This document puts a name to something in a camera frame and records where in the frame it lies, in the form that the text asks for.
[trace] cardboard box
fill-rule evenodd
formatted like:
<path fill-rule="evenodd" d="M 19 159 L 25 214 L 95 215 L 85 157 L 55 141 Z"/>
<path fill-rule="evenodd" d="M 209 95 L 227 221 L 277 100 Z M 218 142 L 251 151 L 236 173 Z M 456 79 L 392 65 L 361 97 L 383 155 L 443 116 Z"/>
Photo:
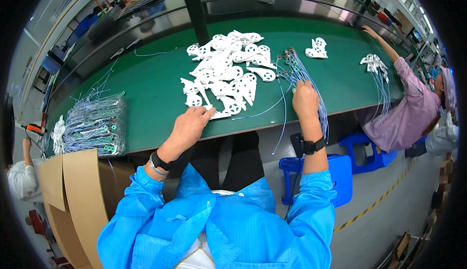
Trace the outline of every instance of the cardboard box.
<path fill-rule="evenodd" d="M 97 150 L 57 155 L 39 166 L 44 206 L 60 249 L 77 269 L 103 268 L 96 242 L 135 167 L 100 162 Z"/>

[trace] gray floor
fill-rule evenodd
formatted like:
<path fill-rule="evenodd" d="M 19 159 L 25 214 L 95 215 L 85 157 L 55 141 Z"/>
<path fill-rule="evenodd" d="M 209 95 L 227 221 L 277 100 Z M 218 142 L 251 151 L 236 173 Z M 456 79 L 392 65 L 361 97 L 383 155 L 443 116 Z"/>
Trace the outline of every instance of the gray floor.
<path fill-rule="evenodd" d="M 342 118 L 334 118 L 334 121 L 341 120 Z M 289 136 L 300 132 L 300 126 L 298 123 L 290 123 L 286 126 L 283 139 L 276 153 L 272 155 L 281 129 L 282 127 L 273 127 L 259 130 L 258 134 L 264 173 L 276 200 L 276 213 L 285 217 L 288 207 L 281 202 L 284 185 L 283 173 L 278 167 L 278 162 L 283 157 L 295 156 Z M 344 148 L 335 144 L 337 139 L 332 141 L 334 144 L 326 147 L 327 153 L 347 154 Z M 230 159 L 227 146 L 228 140 L 220 151 L 221 182 L 225 177 Z M 363 157 L 365 147 L 360 149 L 356 152 L 360 157 Z M 375 208 L 341 231 L 336 232 L 331 242 L 331 268 L 374 268 L 393 248 L 398 235 L 405 231 L 410 231 L 415 236 L 420 235 L 429 212 L 431 196 L 438 185 L 441 161 L 441 157 L 421 156 L 406 178 Z M 339 227 L 353 219 L 377 201 L 396 183 L 410 162 L 403 153 L 399 153 L 397 158 L 386 168 L 354 175 L 353 198 L 348 204 L 336 208 L 334 227 Z M 177 184 L 178 179 L 167 179 L 165 185 L 168 190 L 172 190 Z"/>

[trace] black pants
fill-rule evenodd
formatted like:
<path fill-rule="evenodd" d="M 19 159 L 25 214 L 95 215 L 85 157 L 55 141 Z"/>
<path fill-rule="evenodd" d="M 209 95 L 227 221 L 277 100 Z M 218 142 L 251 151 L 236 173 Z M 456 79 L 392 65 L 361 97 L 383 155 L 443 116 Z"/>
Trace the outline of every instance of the black pants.
<path fill-rule="evenodd" d="M 414 144 L 411 148 L 405 150 L 405 158 L 416 157 L 426 153 L 425 143 Z"/>
<path fill-rule="evenodd" d="M 233 135 L 232 155 L 222 187 L 219 185 L 219 150 L 226 137 L 199 141 L 190 157 L 191 165 L 211 190 L 237 192 L 264 177 L 255 131 Z"/>

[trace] black metal pole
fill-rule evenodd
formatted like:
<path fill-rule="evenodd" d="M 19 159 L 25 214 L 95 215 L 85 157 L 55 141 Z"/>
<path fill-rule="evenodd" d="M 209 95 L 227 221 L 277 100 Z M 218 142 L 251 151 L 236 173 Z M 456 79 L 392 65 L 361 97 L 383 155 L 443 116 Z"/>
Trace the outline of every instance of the black metal pole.
<path fill-rule="evenodd" d="M 355 20 L 355 24 L 358 24 L 361 17 L 363 16 L 363 14 L 365 14 L 365 11 L 370 6 L 371 0 L 365 0 L 363 3 L 364 3 L 364 5 L 361 7 L 361 9 L 359 11 L 359 15 L 357 16 L 357 19 Z"/>
<path fill-rule="evenodd" d="M 207 31 L 206 17 L 203 12 L 201 0 L 185 0 L 186 9 L 190 15 L 191 24 L 195 30 L 196 39 L 200 46 L 204 46 L 211 40 Z"/>

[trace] plastic bag of wire harnesses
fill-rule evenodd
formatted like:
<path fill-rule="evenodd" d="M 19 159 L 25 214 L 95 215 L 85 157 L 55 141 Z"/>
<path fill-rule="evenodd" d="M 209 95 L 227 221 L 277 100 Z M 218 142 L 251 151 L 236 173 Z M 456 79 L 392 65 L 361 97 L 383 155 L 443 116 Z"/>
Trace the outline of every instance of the plastic bag of wire harnesses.
<path fill-rule="evenodd" d="M 65 153 L 97 149 L 99 157 L 125 153 L 126 102 L 121 94 L 75 105 L 63 135 Z"/>

